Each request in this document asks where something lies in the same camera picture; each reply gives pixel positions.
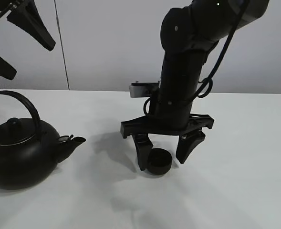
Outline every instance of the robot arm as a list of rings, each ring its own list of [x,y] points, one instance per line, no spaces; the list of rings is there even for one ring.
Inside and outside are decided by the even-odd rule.
[[[269,0],[193,0],[184,8],[173,8],[161,27],[161,43],[165,50],[160,85],[140,86],[150,96],[145,102],[145,116],[121,123],[123,138],[132,135],[138,165],[153,174],[164,174],[171,168],[165,150],[154,150],[148,134],[179,136],[176,157],[185,163],[195,147],[205,140],[202,128],[211,129],[209,115],[190,114],[193,100],[211,82],[224,58],[237,29],[260,18]],[[219,59],[210,75],[197,90],[202,66],[219,40],[228,36]],[[137,83],[130,87],[137,94]],[[146,105],[150,101],[149,112]]]
[[[173,8],[161,27],[161,43],[167,53],[190,50],[209,52],[226,37],[241,11],[243,0],[193,0],[184,8]],[[265,13],[269,0],[250,0],[238,29]]]

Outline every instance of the kettle body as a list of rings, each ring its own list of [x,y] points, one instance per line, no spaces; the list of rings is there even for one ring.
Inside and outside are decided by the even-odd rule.
[[[60,135],[44,121],[42,131],[41,141],[33,135],[19,144],[0,145],[0,188],[20,189],[36,185],[56,168],[52,150]]]
[[[38,113],[33,115],[34,106],[28,110],[32,118],[11,118],[0,125],[2,189],[22,189],[40,183],[58,163],[86,141],[82,137],[73,138],[73,135],[60,137],[53,126],[40,120]]]

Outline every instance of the white table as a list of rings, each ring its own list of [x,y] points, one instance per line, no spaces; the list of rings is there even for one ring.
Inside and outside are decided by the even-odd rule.
[[[163,177],[141,172],[120,122],[144,99],[122,92],[19,90],[42,120],[86,144],[39,185],[0,190],[0,229],[281,229],[281,95],[212,94],[193,112],[215,118],[184,165]],[[47,104],[54,109],[47,109]],[[29,117],[0,96],[0,123]],[[175,152],[176,137],[151,136]]]

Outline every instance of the black object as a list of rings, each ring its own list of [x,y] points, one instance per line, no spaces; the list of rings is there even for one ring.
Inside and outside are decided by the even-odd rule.
[[[43,181],[85,142],[82,137],[62,136],[40,119],[34,105],[13,91],[0,94],[19,100],[32,118],[11,118],[0,125],[0,188],[21,189]]]
[[[121,123],[123,138],[132,135],[138,154],[138,164],[147,168],[153,147],[148,134],[178,135],[176,157],[180,163],[205,140],[203,127],[212,128],[209,115],[190,114],[193,100],[206,97],[212,89],[216,73],[237,29],[260,18],[269,0],[193,0],[184,8],[173,8],[161,26],[161,43],[165,50],[159,87],[151,90],[144,105],[145,116]],[[199,82],[202,66],[219,40],[229,36],[210,75]],[[200,95],[209,85],[208,90]]]
[[[47,50],[54,49],[55,41],[43,24],[34,0],[0,0],[0,18],[9,11],[8,21],[27,32]],[[0,58],[0,76],[12,80],[15,75],[16,70]]]
[[[190,114],[188,125],[184,129],[171,130],[159,125],[154,119],[143,116],[131,121],[122,122],[121,135],[123,138],[133,136],[138,165],[144,171],[148,168],[148,157],[153,148],[148,134],[179,136],[176,156],[180,163],[183,164],[192,150],[205,140],[202,128],[212,129],[213,123],[214,120],[209,115]]]
[[[164,175],[172,166],[172,156],[164,149],[152,149],[147,161],[147,170],[153,175]]]

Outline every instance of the wire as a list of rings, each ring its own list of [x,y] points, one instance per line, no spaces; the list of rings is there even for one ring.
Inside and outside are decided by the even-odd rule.
[[[220,56],[219,56],[219,58],[218,58],[218,60],[217,60],[217,62],[215,64],[215,66],[211,70],[209,76],[206,78],[206,80],[200,86],[200,88],[195,92],[195,94],[190,99],[188,99],[188,104],[191,103],[193,100],[195,100],[199,96],[199,94],[205,89],[207,84],[210,82],[210,80],[216,74],[217,70],[219,69],[219,67],[220,67],[220,65],[221,65],[221,63],[222,63],[222,61],[224,59],[224,56],[225,56],[225,54],[226,54],[226,52],[227,52],[227,50],[229,48],[231,40],[232,40],[233,36],[235,35],[235,32],[236,32],[236,30],[237,30],[237,28],[238,28],[238,26],[240,24],[240,21],[241,21],[243,15],[244,15],[244,13],[245,13],[249,3],[250,3],[250,0],[245,0],[243,2],[242,6],[241,6],[241,10],[240,10],[240,12],[239,12],[239,14],[237,16],[237,19],[236,19],[235,23],[233,24],[233,26],[232,26],[232,28],[231,28],[231,30],[229,32],[228,38],[226,39],[226,42],[225,42],[225,44],[223,46],[223,49],[221,51],[221,54],[220,54]]]
[[[208,75],[207,78],[205,78],[205,80],[203,80],[203,84],[202,84],[202,85],[199,87],[199,89],[194,93],[194,95],[193,95],[191,98],[187,99],[187,100],[186,100],[186,104],[183,105],[183,106],[181,106],[180,109],[182,109],[182,108],[188,106],[188,105],[189,105],[191,102],[193,102],[197,97],[199,97],[199,98],[204,98],[204,97],[206,97],[206,96],[210,93],[210,91],[211,91],[211,89],[212,89],[212,85],[213,85],[212,78],[213,78],[214,75],[216,74],[217,70],[219,69],[219,67],[220,67],[220,65],[221,65],[221,63],[222,63],[222,61],[223,61],[223,59],[224,59],[224,56],[225,56],[225,54],[226,54],[226,52],[227,52],[227,50],[228,50],[228,48],[229,48],[229,45],[230,45],[230,43],[231,43],[231,40],[232,40],[233,36],[235,35],[235,32],[236,32],[236,30],[237,30],[237,28],[238,28],[238,26],[239,26],[239,24],[240,24],[240,22],[241,22],[241,19],[242,19],[244,13],[245,13],[247,7],[249,6],[249,3],[250,3],[250,0],[244,0],[243,4],[241,5],[241,10],[240,10],[239,14],[237,15],[237,19],[236,19],[236,21],[234,22],[234,24],[233,24],[233,26],[232,26],[232,28],[231,28],[231,30],[230,30],[230,32],[229,32],[229,35],[228,35],[228,37],[227,37],[227,39],[226,39],[226,41],[225,41],[225,44],[224,44],[224,46],[223,46],[223,49],[222,49],[222,51],[221,51],[221,53],[220,53],[220,55],[219,55],[219,57],[218,57],[218,60],[217,60],[217,62],[216,62],[216,64],[215,64],[215,66],[214,66],[213,69],[211,70],[210,74]],[[206,87],[208,84],[210,84],[210,85],[209,85],[207,91],[206,91],[203,95],[199,95],[200,93],[203,92],[203,90],[205,89],[205,87]],[[144,104],[144,113],[145,113],[145,115],[146,115],[146,116],[149,116],[149,117],[157,118],[157,119],[158,119],[158,118],[162,118],[162,117],[156,117],[156,116],[154,116],[154,115],[151,115],[151,114],[149,114],[149,113],[146,111],[147,104],[148,104],[150,101],[151,101],[151,98],[148,98],[148,99],[146,100],[145,104]],[[177,112],[177,110],[176,110],[176,111],[172,111],[172,112],[167,113],[167,114],[164,114],[163,117],[169,116],[169,115],[171,115],[171,114],[173,114],[173,113],[176,113],[176,112]]]
[[[62,39],[62,32],[61,32],[60,21],[59,21],[59,13],[58,13],[58,8],[57,8],[55,0],[54,0],[54,7],[55,7],[56,23],[58,24],[58,31],[59,31],[59,35],[60,35],[61,50],[62,50],[64,69],[65,69],[65,74],[66,74],[67,89],[68,89],[68,91],[70,91],[70,84],[69,84],[68,71],[67,71],[67,63],[66,63],[66,58],[65,58],[63,39]]]
[[[203,81],[198,82],[198,83],[204,83],[206,80],[208,80],[208,79],[205,78]],[[199,97],[200,99],[205,98],[206,96],[208,96],[208,95],[210,94],[212,88],[213,88],[213,80],[211,79],[211,80],[209,80],[208,88],[207,88],[206,92],[203,93],[203,94],[200,94],[198,97]]]

